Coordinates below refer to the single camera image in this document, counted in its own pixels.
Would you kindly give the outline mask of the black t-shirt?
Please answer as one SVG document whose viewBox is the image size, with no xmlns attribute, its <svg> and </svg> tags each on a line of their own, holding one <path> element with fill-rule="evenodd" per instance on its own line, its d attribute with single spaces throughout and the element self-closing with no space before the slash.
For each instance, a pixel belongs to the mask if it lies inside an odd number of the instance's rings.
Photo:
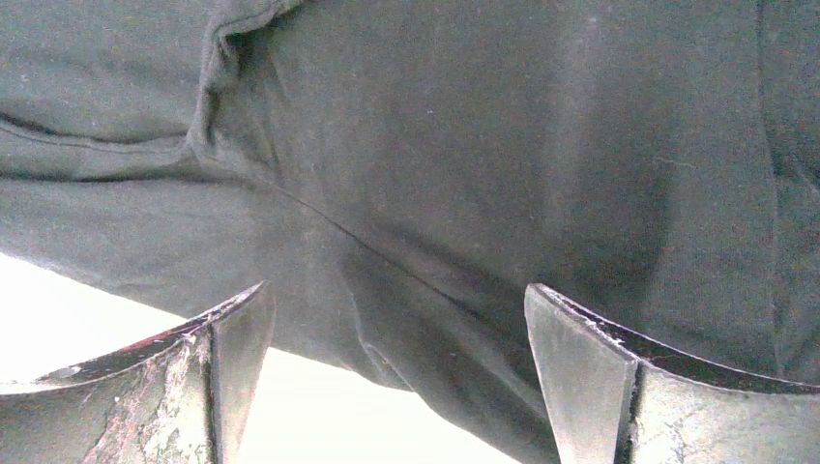
<svg viewBox="0 0 820 464">
<path fill-rule="evenodd" d="M 524 292 L 819 381 L 815 1 L 5 1 L 1 249 L 558 457 Z"/>
</svg>

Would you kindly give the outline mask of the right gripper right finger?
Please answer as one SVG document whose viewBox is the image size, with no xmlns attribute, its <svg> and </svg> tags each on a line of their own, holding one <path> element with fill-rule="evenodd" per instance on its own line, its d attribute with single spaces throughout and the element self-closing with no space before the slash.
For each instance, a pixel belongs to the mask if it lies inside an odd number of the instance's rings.
<svg viewBox="0 0 820 464">
<path fill-rule="evenodd" d="M 525 316 L 564 463 L 815 463 L 819 390 L 695 357 L 532 284 Z"/>
</svg>

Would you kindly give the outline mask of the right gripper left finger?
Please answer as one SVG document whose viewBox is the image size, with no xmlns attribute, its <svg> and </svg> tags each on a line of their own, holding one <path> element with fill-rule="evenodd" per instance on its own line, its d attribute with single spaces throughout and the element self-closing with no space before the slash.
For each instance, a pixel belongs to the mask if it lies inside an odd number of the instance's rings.
<svg viewBox="0 0 820 464">
<path fill-rule="evenodd" d="M 184 323 L 1 388 L 5 463 L 235 463 L 274 329 L 260 282 Z"/>
</svg>

